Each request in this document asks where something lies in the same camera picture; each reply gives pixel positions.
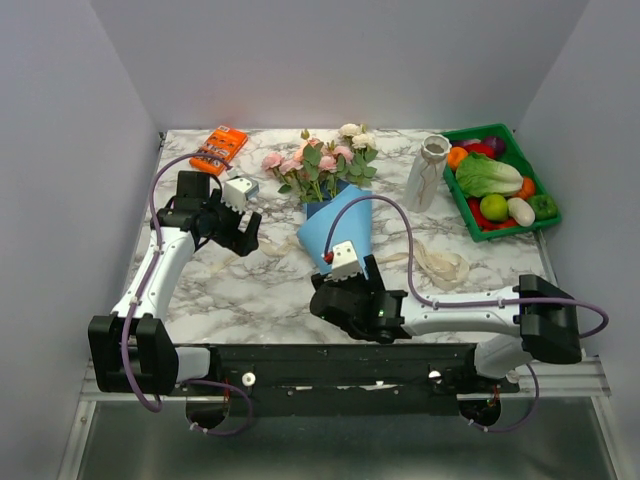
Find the cream ribbon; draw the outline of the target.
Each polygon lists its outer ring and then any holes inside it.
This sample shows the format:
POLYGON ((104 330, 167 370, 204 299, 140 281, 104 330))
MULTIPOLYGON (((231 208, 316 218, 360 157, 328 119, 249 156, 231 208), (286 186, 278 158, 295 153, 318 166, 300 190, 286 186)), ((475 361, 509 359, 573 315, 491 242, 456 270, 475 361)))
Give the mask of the cream ribbon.
MULTIPOLYGON (((302 250, 302 246, 295 236, 290 235, 280 245, 260 239, 259 250, 268 257, 283 258, 292 250, 302 250)), ((413 252, 414 262, 441 290, 452 291, 468 278, 469 263, 459 254, 428 250, 418 239, 413 239, 413 252)))

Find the blue wrapping paper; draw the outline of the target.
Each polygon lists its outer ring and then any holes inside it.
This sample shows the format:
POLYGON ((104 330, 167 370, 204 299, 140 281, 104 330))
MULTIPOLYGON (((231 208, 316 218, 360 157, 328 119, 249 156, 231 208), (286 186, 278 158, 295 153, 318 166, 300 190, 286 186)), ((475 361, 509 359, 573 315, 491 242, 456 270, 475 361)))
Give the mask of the blue wrapping paper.
MULTIPOLYGON (((349 202, 371 195, 370 191, 346 186, 335 198, 306 206, 307 219, 297 231, 300 245, 315 265, 315 273, 327 275, 331 266, 324 260, 324 247, 333 221, 349 202)), ((330 246, 350 241, 360 266, 368 277, 364 258, 372 253, 372 201, 363 200, 350 207, 340 218, 330 246)))

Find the pink flower stem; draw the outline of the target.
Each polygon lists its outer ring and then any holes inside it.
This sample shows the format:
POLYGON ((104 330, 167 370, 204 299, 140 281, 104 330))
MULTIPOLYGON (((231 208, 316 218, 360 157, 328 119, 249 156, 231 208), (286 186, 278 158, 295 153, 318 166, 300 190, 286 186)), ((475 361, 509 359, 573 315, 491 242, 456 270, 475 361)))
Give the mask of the pink flower stem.
POLYGON ((332 199, 348 184, 346 176, 354 153, 346 146, 328 149, 319 163, 320 187, 324 199, 332 199))

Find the white flower stem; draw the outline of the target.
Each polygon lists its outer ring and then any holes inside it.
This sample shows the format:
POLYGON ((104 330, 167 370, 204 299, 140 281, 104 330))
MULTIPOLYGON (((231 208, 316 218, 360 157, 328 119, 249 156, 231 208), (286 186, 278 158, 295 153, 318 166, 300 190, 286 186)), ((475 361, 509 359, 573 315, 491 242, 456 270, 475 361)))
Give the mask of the white flower stem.
POLYGON ((354 123, 341 126, 338 135, 342 144, 333 149, 338 176, 359 188, 370 186, 377 172, 372 165, 378 155, 375 136, 354 123))

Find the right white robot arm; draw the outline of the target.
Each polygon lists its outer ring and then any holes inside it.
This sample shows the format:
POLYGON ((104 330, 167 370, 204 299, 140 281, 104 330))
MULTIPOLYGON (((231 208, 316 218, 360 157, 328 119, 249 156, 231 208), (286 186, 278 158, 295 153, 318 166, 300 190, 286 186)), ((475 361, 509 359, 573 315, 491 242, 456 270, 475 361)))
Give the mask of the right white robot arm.
POLYGON ((374 257, 366 261, 351 276, 311 280, 311 314, 355 340, 392 344, 443 332, 489 333, 459 370, 474 392, 533 360, 571 365, 582 359, 576 300, 537 275, 498 290, 416 298, 386 289, 374 257))

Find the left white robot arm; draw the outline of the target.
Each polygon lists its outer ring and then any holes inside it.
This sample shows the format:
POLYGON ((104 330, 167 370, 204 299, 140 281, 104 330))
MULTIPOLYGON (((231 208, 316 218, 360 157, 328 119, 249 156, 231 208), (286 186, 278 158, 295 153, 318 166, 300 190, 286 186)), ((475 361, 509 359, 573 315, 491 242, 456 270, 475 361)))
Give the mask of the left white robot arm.
POLYGON ((258 247, 261 216, 247 215, 259 191, 256 180, 234 175, 225 182, 203 172, 182 171, 175 195, 156 210, 149 246, 123 297, 88 327, 98 388, 108 393, 168 395, 185 381, 201 395, 222 380, 207 347, 176 346, 164 326, 184 267, 213 242, 244 257, 258 247))

